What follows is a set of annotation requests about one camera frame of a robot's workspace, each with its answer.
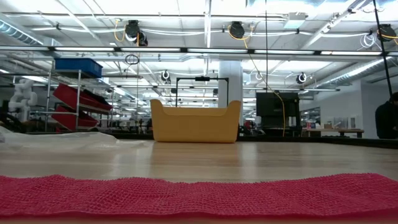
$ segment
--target yellow cable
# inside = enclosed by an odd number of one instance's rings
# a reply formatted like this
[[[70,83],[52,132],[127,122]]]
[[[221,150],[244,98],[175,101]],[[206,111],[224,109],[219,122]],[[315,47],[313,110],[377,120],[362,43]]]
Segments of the yellow cable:
[[[251,62],[253,63],[254,67],[256,68],[258,74],[260,74],[260,71],[259,71],[259,69],[257,68],[256,64],[254,63],[253,58],[251,57],[250,54],[249,54],[249,56],[250,56]],[[283,132],[282,132],[282,137],[285,137],[285,130],[286,130],[285,103],[284,103],[282,97],[280,97],[279,94],[276,93],[276,92],[268,85],[268,83],[264,80],[264,77],[262,77],[261,74],[260,74],[260,76],[261,76],[261,78],[262,78],[262,81],[267,85],[267,88],[270,89],[270,90],[272,90],[272,91],[274,92],[274,94],[275,94],[276,96],[278,96],[278,98],[279,98],[280,101],[282,102],[282,112],[283,112],[283,115],[284,115],[284,130],[283,130]]]
[[[250,36],[245,37],[245,38],[240,38],[240,39],[239,39],[239,38],[236,38],[236,37],[232,36],[231,32],[229,31],[230,28],[231,28],[231,25],[228,26],[228,34],[229,34],[232,38],[234,38],[235,40],[246,40],[246,39],[250,38]]]
[[[382,37],[387,37],[387,38],[391,38],[391,39],[398,39],[398,37],[393,37],[393,36],[388,36],[388,35],[384,35],[384,34],[381,34],[381,36]]]
[[[116,20],[116,25],[115,25],[115,27],[114,27],[114,32],[113,32],[113,34],[114,34],[114,38],[115,38],[117,41],[122,42],[122,41],[124,41],[124,36],[126,35],[126,25],[124,25],[123,38],[122,38],[121,40],[119,40],[119,38],[118,38],[117,35],[116,35],[116,29],[118,28],[118,23],[119,23],[119,21]]]
[[[246,49],[248,48],[248,44],[246,43],[246,40],[243,40],[244,42],[244,46],[246,47]]]

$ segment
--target blue bin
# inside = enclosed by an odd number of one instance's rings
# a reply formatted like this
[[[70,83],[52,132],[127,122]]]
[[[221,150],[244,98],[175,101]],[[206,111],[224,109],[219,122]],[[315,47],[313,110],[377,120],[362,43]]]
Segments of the blue bin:
[[[81,70],[86,73],[82,78],[102,78],[102,66],[91,58],[56,58],[56,70]],[[69,77],[78,78],[78,74],[67,72]]]

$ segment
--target red tray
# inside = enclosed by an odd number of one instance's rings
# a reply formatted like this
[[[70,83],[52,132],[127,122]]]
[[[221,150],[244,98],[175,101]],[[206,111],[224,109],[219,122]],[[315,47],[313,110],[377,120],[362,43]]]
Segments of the red tray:
[[[76,110],[77,104],[77,89],[59,84],[53,95],[68,105],[70,108]],[[112,106],[98,102],[96,99],[90,97],[84,92],[80,92],[79,110],[89,111],[99,114],[109,114]]]
[[[66,106],[58,105],[55,112],[70,112],[76,113],[76,110]],[[51,117],[58,121],[62,126],[71,131],[76,131],[76,115],[74,114],[53,114]],[[88,116],[86,113],[79,112],[78,129],[89,129],[97,125],[98,121]]]

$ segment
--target metal shelving unit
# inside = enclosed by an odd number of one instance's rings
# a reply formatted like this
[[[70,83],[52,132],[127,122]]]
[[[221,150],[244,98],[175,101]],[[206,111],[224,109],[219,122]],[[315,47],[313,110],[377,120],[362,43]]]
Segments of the metal shelving unit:
[[[69,85],[66,84],[68,86],[72,86],[72,87],[77,87],[77,99],[76,99],[76,112],[75,113],[71,113],[71,112],[55,112],[55,111],[49,111],[49,104],[50,104],[50,91],[51,91],[51,87],[55,87],[58,85],[52,84],[51,82],[51,78],[52,77],[68,77],[71,78],[74,75],[73,74],[77,74],[77,85]],[[90,75],[81,71],[81,70],[51,70],[48,72],[48,74],[25,74],[25,73],[4,73],[1,74],[2,76],[7,76],[7,77],[25,77],[25,76],[35,76],[35,77],[47,77],[48,78],[48,83],[47,85],[44,84],[35,84],[33,86],[42,86],[42,87],[47,87],[47,102],[46,102],[46,107],[45,107],[45,111],[36,111],[37,114],[45,114],[45,132],[47,132],[47,126],[48,126],[48,120],[49,120],[49,115],[51,114],[72,114],[76,116],[76,121],[75,121],[75,125],[76,125],[76,130],[78,130],[78,120],[79,120],[79,111],[80,111],[80,91],[82,87],[102,87],[102,88],[112,88],[112,94],[111,94],[111,104],[113,105],[113,90],[114,90],[114,86],[105,86],[105,85],[81,85],[81,78],[84,77],[89,77]],[[14,84],[11,85],[3,85],[0,87],[13,87]],[[111,109],[111,123],[113,120],[113,108]]]

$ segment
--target wooden floor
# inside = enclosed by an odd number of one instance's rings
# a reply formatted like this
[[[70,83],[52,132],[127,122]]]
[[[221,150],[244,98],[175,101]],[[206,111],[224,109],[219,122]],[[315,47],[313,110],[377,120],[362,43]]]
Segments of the wooden floor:
[[[184,144],[129,141],[123,145],[123,148],[100,150],[63,149],[62,146],[52,149],[0,148],[0,175],[61,174],[77,179],[152,177],[173,182],[257,182],[375,172],[398,180],[398,150],[393,149],[281,142]]]

